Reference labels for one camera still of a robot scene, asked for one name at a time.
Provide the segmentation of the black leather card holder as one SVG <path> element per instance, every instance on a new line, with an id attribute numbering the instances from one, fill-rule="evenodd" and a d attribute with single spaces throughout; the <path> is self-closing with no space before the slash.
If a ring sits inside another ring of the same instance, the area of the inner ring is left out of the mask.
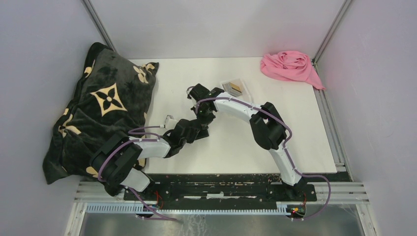
<path id="1" fill-rule="evenodd" d="M 208 127 L 202 127 L 199 128 L 196 135 L 195 135 L 195 141 L 203 138 L 207 138 L 209 136 L 209 128 Z"/>

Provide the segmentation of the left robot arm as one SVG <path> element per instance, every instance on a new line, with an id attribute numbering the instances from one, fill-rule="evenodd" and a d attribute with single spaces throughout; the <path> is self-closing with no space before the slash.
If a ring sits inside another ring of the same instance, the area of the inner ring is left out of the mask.
<path id="1" fill-rule="evenodd" d="M 159 135 L 139 127 L 128 133 L 115 133 L 90 159 L 98 181 L 106 187 L 132 188 L 141 199 L 149 200 L 155 193 L 152 180 L 134 165 L 144 159 L 172 157 L 185 144 L 209 135 L 208 128 L 197 119 L 175 120 L 167 116 L 159 128 L 166 132 Z"/>

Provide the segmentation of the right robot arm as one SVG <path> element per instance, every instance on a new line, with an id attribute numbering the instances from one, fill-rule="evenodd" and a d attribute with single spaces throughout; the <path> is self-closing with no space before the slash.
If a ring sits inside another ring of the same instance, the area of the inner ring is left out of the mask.
<path id="1" fill-rule="evenodd" d="M 216 112 L 223 112 L 247 122 L 256 144 L 271 154 L 279 168 L 285 186 L 285 197 L 296 201 L 304 194 L 307 181 L 298 172 L 286 147 L 292 132 L 272 103 L 248 103 L 220 88 L 208 90 L 201 84 L 189 87 L 187 98 L 194 102 L 191 110 L 201 124 L 204 134 L 208 133 L 208 125 L 215 119 Z"/>

